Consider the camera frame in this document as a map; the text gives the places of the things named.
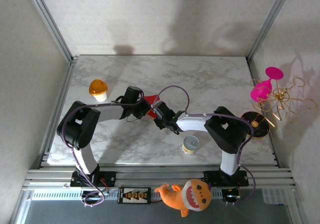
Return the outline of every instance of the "gold wire ornament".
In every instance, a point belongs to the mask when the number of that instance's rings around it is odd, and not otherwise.
[[[275,67],[270,67],[270,68],[274,68],[277,71],[280,71],[282,73],[281,70],[279,70],[278,68]],[[284,86],[283,88],[279,87],[278,84],[278,80],[279,78],[272,78],[270,75],[268,75],[270,77],[270,79],[268,80],[269,82],[271,82],[271,79],[274,79],[276,82],[276,88],[274,88],[273,90],[270,89],[267,84],[263,84],[261,81],[256,80],[256,79],[252,79],[250,81],[251,86],[253,87],[254,90],[258,90],[261,88],[265,89],[265,93],[267,98],[261,98],[261,97],[257,97],[257,101],[256,103],[252,103],[251,105],[260,113],[262,114],[262,112],[272,112],[272,115],[278,119],[278,120],[282,120],[282,116],[281,116],[281,112],[285,112],[285,118],[289,123],[292,124],[297,124],[300,120],[300,117],[298,115],[298,113],[294,110],[291,109],[290,105],[288,104],[288,102],[290,100],[297,100],[297,101],[302,101],[304,106],[310,110],[315,110],[318,107],[318,103],[311,98],[306,98],[306,99],[300,99],[300,98],[292,98],[290,96],[290,91],[293,87],[297,86],[298,88],[302,88],[304,87],[306,84],[306,82],[300,78],[300,77],[294,77],[293,78],[293,85],[288,88],[287,86]],[[272,104],[274,101],[277,101],[276,103],[276,113],[273,112],[272,110]],[[265,117],[266,121],[273,127],[275,127],[275,125]]]

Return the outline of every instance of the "gray floor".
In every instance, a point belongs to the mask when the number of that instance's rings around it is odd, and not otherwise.
[[[180,211],[169,208],[163,202],[151,205],[117,204],[105,201],[96,207],[84,207],[80,201],[32,201],[27,224],[171,224],[171,223],[241,223],[241,224],[286,224],[291,223],[286,206],[264,204],[258,190],[247,202],[225,206],[221,200],[212,200],[201,212],[190,211],[186,218]]]

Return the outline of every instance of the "red object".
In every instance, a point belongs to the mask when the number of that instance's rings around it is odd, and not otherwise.
[[[145,96],[145,100],[147,100],[151,105],[154,103],[155,98],[157,95],[150,95],[150,96]],[[149,112],[147,113],[149,116],[151,116],[153,119],[155,119],[157,116],[156,114],[152,111],[149,110]]]

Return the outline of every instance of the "gold wire sculpture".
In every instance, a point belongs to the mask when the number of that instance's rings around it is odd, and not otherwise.
[[[278,84],[278,81],[276,81],[276,88],[274,88],[273,90],[271,90],[270,88],[268,88],[267,86],[260,86],[260,87],[257,87],[257,86],[254,86],[254,82],[258,82],[260,83],[261,81],[259,80],[256,80],[256,79],[253,79],[250,81],[250,84],[253,88],[256,88],[256,89],[260,89],[260,88],[266,88],[267,90],[269,90],[270,94],[267,94],[267,98],[266,99],[263,99],[263,98],[260,98],[260,97],[257,97],[258,99],[258,102],[257,103],[253,103],[251,104],[257,111],[258,113],[260,113],[262,115],[262,111],[263,112],[270,112],[272,113],[272,115],[278,119],[278,120],[282,120],[282,117],[281,117],[281,111],[284,111],[285,112],[285,118],[287,119],[287,121],[289,123],[292,123],[292,124],[297,124],[300,120],[299,118],[299,115],[296,111],[293,111],[290,107],[290,104],[288,104],[288,101],[289,100],[297,100],[297,101],[302,101],[304,103],[304,106],[310,110],[315,110],[318,108],[318,104],[317,102],[314,100],[314,99],[311,99],[311,98],[306,98],[306,99],[299,99],[299,98],[292,98],[290,96],[290,90],[297,85],[297,80],[300,80],[301,81],[301,84],[298,85],[297,87],[298,88],[302,88],[303,86],[305,86],[305,81],[300,78],[300,77],[294,77],[293,78],[293,85],[288,88],[287,86],[284,86],[283,88],[280,88],[279,87],[279,84]],[[273,112],[272,110],[272,103],[274,101],[278,101],[277,105],[276,105],[276,113]],[[264,117],[264,119],[273,127],[275,127],[275,125],[269,120],[267,119],[266,117]]]

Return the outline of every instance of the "circuit board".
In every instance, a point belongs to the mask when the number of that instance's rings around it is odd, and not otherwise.
[[[150,187],[119,187],[118,204],[150,204]]]

